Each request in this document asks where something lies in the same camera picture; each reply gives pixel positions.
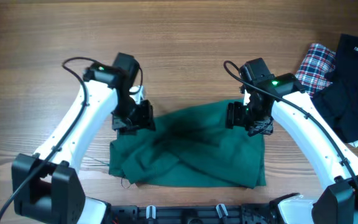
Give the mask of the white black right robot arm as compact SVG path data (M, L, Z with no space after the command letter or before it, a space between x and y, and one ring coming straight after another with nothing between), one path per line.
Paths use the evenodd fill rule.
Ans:
M270 202L267 223L358 223L358 157L319 115L291 73L275 77L233 76L250 101L230 103L226 126L248 135L271 134L276 121L309 160L323 193L317 199L299 193Z

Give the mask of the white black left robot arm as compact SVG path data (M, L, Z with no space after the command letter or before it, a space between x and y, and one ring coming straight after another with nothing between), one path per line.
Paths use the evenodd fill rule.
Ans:
M112 223L110 204L87 197L78 173L109 115L120 134L155 129L144 87L134 86L140 74L139 62L124 53L112 65L92 60L82 76L75 74L80 90L57 128L32 155L19 154L12 163L13 193L6 205L43 223Z

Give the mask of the green cloth bag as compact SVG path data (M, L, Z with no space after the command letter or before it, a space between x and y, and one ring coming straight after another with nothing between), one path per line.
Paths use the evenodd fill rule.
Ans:
M155 118L153 131L118 135L109 145L109 175L167 187L265 186L264 138L225 127L230 103L174 111Z

